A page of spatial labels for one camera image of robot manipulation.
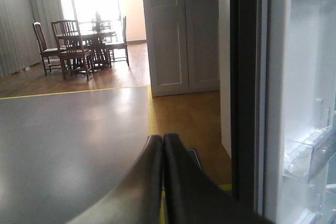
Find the refrigerator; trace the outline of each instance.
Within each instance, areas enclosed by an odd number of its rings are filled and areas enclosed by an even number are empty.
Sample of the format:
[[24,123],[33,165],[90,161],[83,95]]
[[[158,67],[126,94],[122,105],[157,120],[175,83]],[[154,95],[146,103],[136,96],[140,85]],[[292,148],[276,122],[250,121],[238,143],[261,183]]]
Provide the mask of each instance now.
[[336,223],[336,0],[230,0],[233,195]]

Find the white wall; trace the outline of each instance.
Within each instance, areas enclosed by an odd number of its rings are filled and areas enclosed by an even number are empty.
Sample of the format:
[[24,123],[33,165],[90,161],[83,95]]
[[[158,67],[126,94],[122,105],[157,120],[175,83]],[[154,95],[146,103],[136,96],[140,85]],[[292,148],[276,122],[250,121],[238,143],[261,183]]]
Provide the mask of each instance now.
[[127,40],[145,40],[145,17],[142,0],[120,0],[121,16],[127,17]]
[[222,145],[231,157],[230,0],[219,1],[219,77]]

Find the white cabinet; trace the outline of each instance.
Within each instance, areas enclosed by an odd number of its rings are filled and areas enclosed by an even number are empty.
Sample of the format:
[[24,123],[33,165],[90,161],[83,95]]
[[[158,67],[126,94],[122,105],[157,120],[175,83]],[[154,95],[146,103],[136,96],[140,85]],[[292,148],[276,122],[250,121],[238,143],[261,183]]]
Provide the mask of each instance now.
[[218,0],[144,0],[154,96],[219,90]]

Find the gray curtain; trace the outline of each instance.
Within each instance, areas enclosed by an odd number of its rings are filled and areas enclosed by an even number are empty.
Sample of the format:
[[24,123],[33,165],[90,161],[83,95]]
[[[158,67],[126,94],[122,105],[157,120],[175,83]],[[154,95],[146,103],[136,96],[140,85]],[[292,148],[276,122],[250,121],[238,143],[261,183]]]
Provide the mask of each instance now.
[[0,77],[40,60],[30,0],[0,0]]
[[34,19],[41,23],[48,47],[56,47],[51,22],[62,20],[62,6],[60,0],[30,0]]
[[34,21],[41,22],[48,46],[54,47],[50,22],[60,19],[60,0],[0,0],[0,78],[41,61]]

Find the refrigerator shelf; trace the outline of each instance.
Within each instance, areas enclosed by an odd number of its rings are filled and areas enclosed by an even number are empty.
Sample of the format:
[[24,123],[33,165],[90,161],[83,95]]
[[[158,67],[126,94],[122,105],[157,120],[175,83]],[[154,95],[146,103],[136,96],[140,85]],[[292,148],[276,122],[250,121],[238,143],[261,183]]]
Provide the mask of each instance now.
[[311,181],[336,153],[336,133],[331,127],[314,131],[302,142],[285,139],[284,176]]

